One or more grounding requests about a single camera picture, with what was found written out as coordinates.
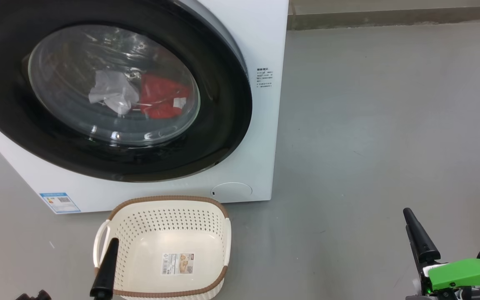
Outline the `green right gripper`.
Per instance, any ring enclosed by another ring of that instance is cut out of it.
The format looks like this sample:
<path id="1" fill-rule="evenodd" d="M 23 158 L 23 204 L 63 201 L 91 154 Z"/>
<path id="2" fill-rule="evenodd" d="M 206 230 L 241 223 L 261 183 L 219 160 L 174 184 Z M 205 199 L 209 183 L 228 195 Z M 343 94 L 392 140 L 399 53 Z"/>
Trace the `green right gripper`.
<path id="1" fill-rule="evenodd" d="M 414 212 L 403 209 L 415 262 L 415 295 L 407 300 L 480 300 L 480 252 L 476 258 L 440 263 L 441 254 Z"/>

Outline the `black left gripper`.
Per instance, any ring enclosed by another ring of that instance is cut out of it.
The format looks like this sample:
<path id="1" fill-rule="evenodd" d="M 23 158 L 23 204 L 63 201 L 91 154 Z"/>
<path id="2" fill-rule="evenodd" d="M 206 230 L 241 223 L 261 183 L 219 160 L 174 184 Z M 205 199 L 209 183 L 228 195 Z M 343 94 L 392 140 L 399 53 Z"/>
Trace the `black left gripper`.
<path id="1" fill-rule="evenodd" d="M 111 300 L 114 296 L 115 271 L 118 260 L 119 239 L 112 238 L 105 252 L 105 256 L 96 274 L 90 290 L 94 300 Z M 51 300 L 51 296 L 44 289 L 37 295 L 21 294 L 15 300 Z"/>

